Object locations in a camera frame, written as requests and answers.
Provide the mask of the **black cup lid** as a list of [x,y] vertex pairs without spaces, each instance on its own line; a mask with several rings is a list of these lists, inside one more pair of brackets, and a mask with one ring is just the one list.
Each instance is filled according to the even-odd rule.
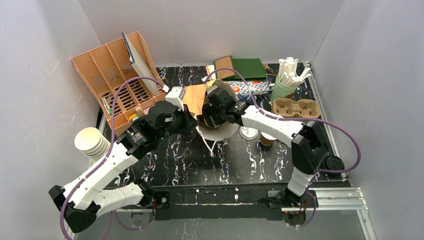
[[341,171],[345,169],[345,164],[341,158],[335,155],[327,156],[323,161],[324,168],[331,171]]

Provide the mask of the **single white cup lid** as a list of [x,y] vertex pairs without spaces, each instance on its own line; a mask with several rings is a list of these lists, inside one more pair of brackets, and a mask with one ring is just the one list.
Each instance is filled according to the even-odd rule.
[[247,141],[253,141],[259,135],[259,131],[257,129],[246,126],[240,126],[238,132],[240,136]]

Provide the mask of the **white board in organizer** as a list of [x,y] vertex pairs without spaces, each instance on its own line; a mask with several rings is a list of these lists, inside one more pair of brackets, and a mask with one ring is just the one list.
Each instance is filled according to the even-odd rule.
[[[130,64],[134,68],[137,75],[140,77],[149,77],[153,79],[154,75],[151,72],[149,66],[146,64],[144,59],[137,51],[136,47],[124,32],[122,32],[122,38],[128,53]],[[142,79],[142,81],[154,96],[161,92],[159,85],[155,81],[149,79]]]

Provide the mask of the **green cup with straws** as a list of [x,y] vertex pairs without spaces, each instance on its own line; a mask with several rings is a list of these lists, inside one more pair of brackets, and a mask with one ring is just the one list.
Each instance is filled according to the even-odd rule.
[[306,67],[300,75],[297,75],[299,62],[297,58],[287,57],[278,61],[279,70],[270,95],[271,102],[277,98],[286,98],[292,95],[297,87],[312,75],[310,67]]

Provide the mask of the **green pen in organizer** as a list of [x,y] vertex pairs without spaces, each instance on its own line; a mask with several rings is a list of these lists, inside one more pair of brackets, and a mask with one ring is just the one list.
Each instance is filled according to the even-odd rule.
[[102,96],[102,97],[101,97],[101,102],[102,102],[102,104],[103,104],[104,108],[106,109],[107,114],[108,114],[108,115],[111,115],[111,113],[112,113],[112,109],[111,109],[111,107],[110,107],[110,105],[109,105],[109,102],[108,102],[107,98],[106,98],[106,97],[104,97],[104,96]]

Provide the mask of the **blue checkered paper bag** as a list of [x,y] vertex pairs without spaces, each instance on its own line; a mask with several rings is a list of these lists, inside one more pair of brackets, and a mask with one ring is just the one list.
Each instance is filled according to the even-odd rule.
[[238,99],[250,99],[251,95],[262,95],[271,91],[271,87],[266,81],[228,81]]

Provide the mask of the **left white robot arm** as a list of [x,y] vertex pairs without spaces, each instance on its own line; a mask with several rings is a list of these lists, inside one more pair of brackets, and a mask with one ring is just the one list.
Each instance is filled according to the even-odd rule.
[[182,108],[168,101],[158,101],[148,114],[137,118],[114,142],[110,154],[99,160],[85,173],[65,186],[55,185],[49,195],[60,210],[61,224],[74,233],[91,226],[98,217],[126,206],[164,208],[169,205],[145,180],[135,180],[126,186],[106,190],[106,186],[121,172],[154,151],[158,143],[175,134],[192,131],[198,122],[186,104]]

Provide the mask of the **kraft paper takeout bag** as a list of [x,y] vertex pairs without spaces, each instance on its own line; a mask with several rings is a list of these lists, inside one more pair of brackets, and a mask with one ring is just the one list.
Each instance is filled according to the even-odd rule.
[[200,135],[211,156],[214,155],[213,149],[216,143],[231,137],[239,128],[237,124],[229,122],[220,123],[217,127],[208,127],[207,123],[203,120],[207,111],[202,108],[204,104],[209,103],[207,95],[218,88],[222,88],[231,100],[238,100],[230,85],[220,79],[212,80],[207,84],[186,86],[184,88],[185,95],[182,100],[188,106],[190,114],[198,120],[198,126],[195,127],[195,130]]

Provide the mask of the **stack of pulp cup carriers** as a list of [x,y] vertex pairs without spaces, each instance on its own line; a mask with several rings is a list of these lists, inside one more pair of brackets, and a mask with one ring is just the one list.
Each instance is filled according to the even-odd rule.
[[276,98],[272,103],[272,113],[284,118],[313,118],[321,116],[319,104],[311,99],[294,101],[291,98]]

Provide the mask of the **stack of white paper cups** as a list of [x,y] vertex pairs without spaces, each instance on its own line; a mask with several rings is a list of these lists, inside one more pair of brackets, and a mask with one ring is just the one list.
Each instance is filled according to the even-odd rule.
[[100,160],[109,151],[111,143],[95,127],[82,129],[74,138],[74,146],[94,161]]

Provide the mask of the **green paper bag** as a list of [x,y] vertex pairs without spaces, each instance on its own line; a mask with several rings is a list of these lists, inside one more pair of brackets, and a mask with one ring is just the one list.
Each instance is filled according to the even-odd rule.
[[[246,81],[265,81],[266,70],[259,58],[233,58],[226,56],[214,62],[215,69],[229,68],[240,73]],[[219,70],[218,79],[224,81],[242,81],[242,78],[232,70]]]

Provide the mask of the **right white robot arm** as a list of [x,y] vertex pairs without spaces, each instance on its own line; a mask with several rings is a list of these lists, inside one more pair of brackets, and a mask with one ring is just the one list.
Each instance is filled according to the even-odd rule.
[[209,90],[205,99],[202,118],[209,128],[224,123],[237,124],[268,134],[290,147],[294,169],[282,199],[292,205],[300,202],[330,152],[319,121],[313,118],[289,120],[264,110],[253,101],[232,97],[222,87]]

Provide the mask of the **cream and blue bags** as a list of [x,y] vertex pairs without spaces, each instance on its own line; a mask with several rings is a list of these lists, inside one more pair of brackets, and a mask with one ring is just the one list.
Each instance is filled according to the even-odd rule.
[[[211,64],[211,65],[207,65],[206,67],[205,67],[205,69],[206,69],[206,75],[207,76],[209,76],[213,71],[215,71],[215,66],[213,65],[213,64]],[[212,80],[215,80],[216,79],[216,74],[215,73],[213,73],[212,75],[211,75],[211,77],[210,77]]]

